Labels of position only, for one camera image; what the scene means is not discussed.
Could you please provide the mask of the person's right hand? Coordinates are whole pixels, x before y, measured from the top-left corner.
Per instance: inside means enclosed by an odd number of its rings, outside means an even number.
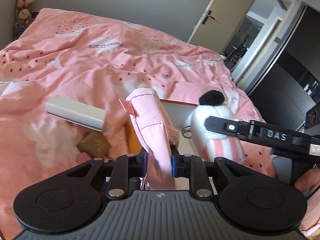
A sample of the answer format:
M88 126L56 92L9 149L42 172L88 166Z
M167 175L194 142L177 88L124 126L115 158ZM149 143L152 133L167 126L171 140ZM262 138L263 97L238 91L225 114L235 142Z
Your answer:
M268 175L290 184L293 169L293 162L289 158L275 157L268 165ZM294 187L302 191L307 200L319 202L319 168L312 167L301 175L294 184Z

